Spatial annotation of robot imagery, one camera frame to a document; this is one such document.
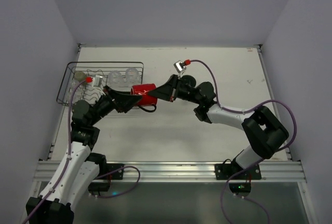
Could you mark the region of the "beige cup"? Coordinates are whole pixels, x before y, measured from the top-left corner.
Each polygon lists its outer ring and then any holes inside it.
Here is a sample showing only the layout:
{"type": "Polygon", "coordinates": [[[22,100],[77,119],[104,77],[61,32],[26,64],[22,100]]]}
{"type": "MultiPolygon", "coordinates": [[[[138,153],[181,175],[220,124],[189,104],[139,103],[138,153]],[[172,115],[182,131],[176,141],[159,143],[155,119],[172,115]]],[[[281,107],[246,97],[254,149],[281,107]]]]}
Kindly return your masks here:
{"type": "Polygon", "coordinates": [[[76,71],[74,73],[74,79],[78,82],[82,82],[86,80],[86,74],[82,71],[76,71]]]}

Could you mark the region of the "clear plastic cup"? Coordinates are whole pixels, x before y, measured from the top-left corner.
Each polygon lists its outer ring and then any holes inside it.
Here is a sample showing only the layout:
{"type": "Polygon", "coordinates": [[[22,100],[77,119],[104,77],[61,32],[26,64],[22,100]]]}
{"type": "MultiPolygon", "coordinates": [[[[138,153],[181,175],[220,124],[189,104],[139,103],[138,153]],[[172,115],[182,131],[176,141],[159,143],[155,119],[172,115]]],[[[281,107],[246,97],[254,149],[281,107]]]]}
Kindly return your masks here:
{"type": "Polygon", "coordinates": [[[141,83],[140,73],[135,67],[129,67],[126,70],[125,78],[128,85],[137,85],[141,83]]]}
{"type": "Polygon", "coordinates": [[[111,88],[118,88],[124,85],[124,80],[121,72],[119,71],[110,71],[107,77],[108,85],[111,88]]]}

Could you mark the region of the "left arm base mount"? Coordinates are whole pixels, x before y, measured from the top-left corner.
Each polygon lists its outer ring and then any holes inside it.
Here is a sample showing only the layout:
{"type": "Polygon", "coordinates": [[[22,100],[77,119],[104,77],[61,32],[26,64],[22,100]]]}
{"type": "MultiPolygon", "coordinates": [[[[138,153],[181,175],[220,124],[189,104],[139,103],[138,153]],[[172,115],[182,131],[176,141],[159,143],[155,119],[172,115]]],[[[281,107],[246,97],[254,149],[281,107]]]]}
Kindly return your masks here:
{"type": "MultiPolygon", "coordinates": [[[[121,167],[124,167],[123,163],[107,163],[106,167],[102,169],[99,173],[99,176],[105,175],[106,173],[113,172],[121,167]]],[[[113,180],[122,180],[123,179],[123,170],[119,170],[110,175],[106,175],[100,178],[100,182],[91,183],[88,186],[88,191],[91,194],[100,195],[101,192],[107,192],[110,189],[111,183],[113,180]]]]}

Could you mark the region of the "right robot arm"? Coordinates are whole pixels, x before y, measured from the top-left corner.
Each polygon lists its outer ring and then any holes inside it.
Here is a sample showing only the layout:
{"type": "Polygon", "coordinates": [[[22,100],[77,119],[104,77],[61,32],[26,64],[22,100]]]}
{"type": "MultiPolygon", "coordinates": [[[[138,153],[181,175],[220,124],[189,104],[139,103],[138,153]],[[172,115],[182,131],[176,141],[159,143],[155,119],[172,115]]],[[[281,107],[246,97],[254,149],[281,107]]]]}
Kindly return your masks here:
{"type": "Polygon", "coordinates": [[[213,85],[206,81],[196,85],[192,76],[172,75],[169,80],[149,91],[149,96],[173,102],[181,99],[197,104],[196,117],[210,124],[224,124],[242,130],[249,146],[221,171],[227,176],[243,172],[251,165],[270,159],[289,138],[289,132],[273,112],[260,105],[253,110],[227,109],[218,105],[213,85]]]}

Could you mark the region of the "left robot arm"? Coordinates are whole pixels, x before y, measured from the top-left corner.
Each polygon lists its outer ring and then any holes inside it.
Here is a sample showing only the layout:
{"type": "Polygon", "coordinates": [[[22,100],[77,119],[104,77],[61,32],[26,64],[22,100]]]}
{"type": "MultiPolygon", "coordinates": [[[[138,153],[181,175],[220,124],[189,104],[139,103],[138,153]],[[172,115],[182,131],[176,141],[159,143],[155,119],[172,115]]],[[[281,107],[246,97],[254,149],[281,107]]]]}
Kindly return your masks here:
{"type": "Polygon", "coordinates": [[[93,105],[85,100],[69,103],[66,152],[44,190],[29,198],[23,223],[73,222],[78,202],[106,163],[104,155],[92,153],[100,133],[95,124],[113,110],[127,113],[142,99],[108,86],[103,92],[93,105]]]}

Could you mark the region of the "dark green mug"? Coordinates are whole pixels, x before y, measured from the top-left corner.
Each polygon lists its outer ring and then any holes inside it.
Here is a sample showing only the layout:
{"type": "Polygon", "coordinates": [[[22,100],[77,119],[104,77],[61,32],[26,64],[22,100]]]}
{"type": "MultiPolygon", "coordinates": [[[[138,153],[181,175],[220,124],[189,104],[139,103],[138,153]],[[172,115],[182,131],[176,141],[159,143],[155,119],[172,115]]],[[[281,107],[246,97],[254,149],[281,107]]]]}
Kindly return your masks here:
{"type": "Polygon", "coordinates": [[[190,87],[196,86],[196,79],[191,75],[184,75],[181,77],[181,81],[185,85],[189,85],[190,87]]]}

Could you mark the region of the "red mug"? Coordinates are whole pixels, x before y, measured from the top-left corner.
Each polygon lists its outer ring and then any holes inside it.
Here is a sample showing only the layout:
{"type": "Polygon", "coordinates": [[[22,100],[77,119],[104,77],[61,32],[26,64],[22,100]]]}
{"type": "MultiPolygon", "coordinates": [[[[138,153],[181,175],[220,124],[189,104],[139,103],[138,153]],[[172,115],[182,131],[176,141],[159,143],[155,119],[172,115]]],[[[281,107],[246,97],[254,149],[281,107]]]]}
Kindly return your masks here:
{"type": "Polygon", "coordinates": [[[144,112],[154,113],[157,109],[157,98],[148,95],[148,93],[152,90],[156,89],[156,85],[154,83],[133,85],[131,88],[132,95],[140,95],[142,96],[141,100],[137,103],[137,107],[144,112]]]}

